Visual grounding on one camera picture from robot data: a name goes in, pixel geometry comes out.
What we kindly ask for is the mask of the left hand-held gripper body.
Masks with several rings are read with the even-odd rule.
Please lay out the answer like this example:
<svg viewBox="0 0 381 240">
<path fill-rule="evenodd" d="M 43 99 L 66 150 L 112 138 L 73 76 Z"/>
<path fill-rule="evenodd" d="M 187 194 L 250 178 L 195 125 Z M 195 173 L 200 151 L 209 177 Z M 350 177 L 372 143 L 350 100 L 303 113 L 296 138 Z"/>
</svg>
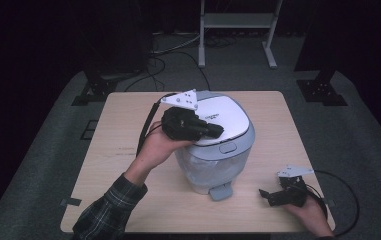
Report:
<svg viewBox="0 0 381 240">
<path fill-rule="evenodd" d="M 164 133 L 173 140 L 199 141 L 208 134 L 207 123 L 195 113 L 198 109 L 195 89 L 167 94 L 161 102 L 170 105 L 161 118 Z"/>
</svg>

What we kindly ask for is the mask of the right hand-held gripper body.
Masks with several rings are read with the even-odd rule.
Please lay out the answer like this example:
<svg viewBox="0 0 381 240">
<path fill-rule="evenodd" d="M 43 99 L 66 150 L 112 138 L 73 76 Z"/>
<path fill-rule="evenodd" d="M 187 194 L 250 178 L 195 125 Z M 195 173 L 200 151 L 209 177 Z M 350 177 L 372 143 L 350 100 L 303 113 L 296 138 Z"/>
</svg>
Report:
<svg viewBox="0 0 381 240">
<path fill-rule="evenodd" d="M 302 207 L 308 195 L 308 190 L 304 175 L 313 174 L 312 168 L 306 168 L 296 165 L 286 165 L 277 173 L 279 184 L 282 187 L 279 202 L 281 205 L 291 204 Z"/>
</svg>

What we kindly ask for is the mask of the light blue rice cooker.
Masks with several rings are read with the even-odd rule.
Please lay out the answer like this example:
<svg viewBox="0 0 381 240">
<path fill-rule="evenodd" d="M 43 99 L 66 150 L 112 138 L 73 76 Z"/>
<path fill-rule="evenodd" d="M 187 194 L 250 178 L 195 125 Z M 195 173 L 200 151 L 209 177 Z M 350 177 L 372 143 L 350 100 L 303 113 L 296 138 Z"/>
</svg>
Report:
<svg viewBox="0 0 381 240">
<path fill-rule="evenodd" d="M 197 93 L 196 114 L 207 123 L 224 128 L 217 138 L 202 137 L 186 149 L 203 160 L 215 161 L 240 154 L 252 148 L 255 141 L 254 126 L 243 107 L 232 97 L 210 91 Z"/>
</svg>

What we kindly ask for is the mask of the person's right hand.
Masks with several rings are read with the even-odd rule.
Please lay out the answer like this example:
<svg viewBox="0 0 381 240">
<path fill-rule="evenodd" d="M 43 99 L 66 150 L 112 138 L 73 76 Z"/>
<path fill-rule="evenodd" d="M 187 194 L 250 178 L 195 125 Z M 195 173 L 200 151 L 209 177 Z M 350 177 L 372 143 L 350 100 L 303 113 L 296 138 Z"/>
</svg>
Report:
<svg viewBox="0 0 381 240">
<path fill-rule="evenodd" d="M 316 238 L 334 236 L 323 210 L 312 197 L 308 196 L 302 207 L 286 204 L 283 205 L 283 208 L 295 216 Z"/>
</svg>

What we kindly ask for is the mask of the person's left hand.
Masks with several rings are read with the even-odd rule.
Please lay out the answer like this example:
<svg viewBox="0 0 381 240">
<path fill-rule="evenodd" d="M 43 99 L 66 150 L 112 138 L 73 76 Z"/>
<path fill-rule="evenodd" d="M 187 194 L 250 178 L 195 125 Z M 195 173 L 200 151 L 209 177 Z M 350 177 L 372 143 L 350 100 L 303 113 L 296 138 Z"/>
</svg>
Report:
<svg viewBox="0 0 381 240">
<path fill-rule="evenodd" d="M 165 162 L 177 149 L 192 145 L 192 141 L 171 140 L 162 130 L 161 123 L 151 125 L 143 146 L 123 176 L 141 187 L 150 172 Z"/>
</svg>

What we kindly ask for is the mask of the clear plastic bin liner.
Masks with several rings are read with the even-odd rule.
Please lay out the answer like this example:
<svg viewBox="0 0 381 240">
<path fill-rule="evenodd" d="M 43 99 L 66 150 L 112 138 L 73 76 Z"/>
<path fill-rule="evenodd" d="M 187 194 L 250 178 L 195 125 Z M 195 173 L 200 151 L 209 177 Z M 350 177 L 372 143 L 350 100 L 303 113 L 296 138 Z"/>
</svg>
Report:
<svg viewBox="0 0 381 240">
<path fill-rule="evenodd" d="M 250 149 L 229 158 L 208 161 L 191 155 L 186 149 L 175 152 L 182 173 L 193 190 L 222 201 L 233 195 L 232 183 L 243 171 Z"/>
</svg>

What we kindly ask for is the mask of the black stand base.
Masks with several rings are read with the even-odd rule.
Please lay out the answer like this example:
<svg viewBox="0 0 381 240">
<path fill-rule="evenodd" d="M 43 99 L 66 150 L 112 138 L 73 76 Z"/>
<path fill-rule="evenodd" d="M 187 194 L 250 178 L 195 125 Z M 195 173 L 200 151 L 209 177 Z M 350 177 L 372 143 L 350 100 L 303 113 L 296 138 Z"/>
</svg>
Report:
<svg viewBox="0 0 381 240">
<path fill-rule="evenodd" d="M 346 106 L 344 98 L 331 85 L 335 69 L 322 69 L 315 79 L 297 80 L 296 83 L 306 102 L 322 103 L 324 106 Z"/>
<path fill-rule="evenodd" d="M 101 77 L 97 71 L 85 70 L 87 79 L 82 92 L 77 95 L 72 106 L 86 106 L 91 102 L 105 102 L 108 95 L 116 90 L 117 83 Z"/>
</svg>

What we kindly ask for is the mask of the dark floor socket plate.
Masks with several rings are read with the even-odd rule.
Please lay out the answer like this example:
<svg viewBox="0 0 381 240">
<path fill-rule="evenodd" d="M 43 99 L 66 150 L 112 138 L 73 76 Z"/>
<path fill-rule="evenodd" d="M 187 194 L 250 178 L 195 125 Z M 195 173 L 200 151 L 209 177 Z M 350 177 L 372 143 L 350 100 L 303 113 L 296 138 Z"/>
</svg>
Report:
<svg viewBox="0 0 381 240">
<path fill-rule="evenodd" d="M 84 128 L 80 139 L 81 140 L 91 140 L 97 128 L 98 121 L 97 120 L 89 120 L 87 122 L 86 127 Z"/>
</svg>

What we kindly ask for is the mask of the white metal stand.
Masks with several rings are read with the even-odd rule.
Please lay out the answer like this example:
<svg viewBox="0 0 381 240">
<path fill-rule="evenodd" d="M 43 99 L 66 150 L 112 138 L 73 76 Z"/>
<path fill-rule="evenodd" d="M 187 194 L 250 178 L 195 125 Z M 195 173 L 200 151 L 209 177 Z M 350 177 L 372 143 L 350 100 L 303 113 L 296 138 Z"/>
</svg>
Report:
<svg viewBox="0 0 381 240">
<path fill-rule="evenodd" d="M 200 68 L 206 66 L 205 32 L 208 29 L 267 29 L 267 40 L 262 42 L 263 51 L 269 67 L 278 68 L 271 44 L 284 0 L 276 0 L 275 10 L 271 13 L 208 13 L 205 11 L 205 1 L 200 0 L 198 46 L 198 66 Z"/>
</svg>

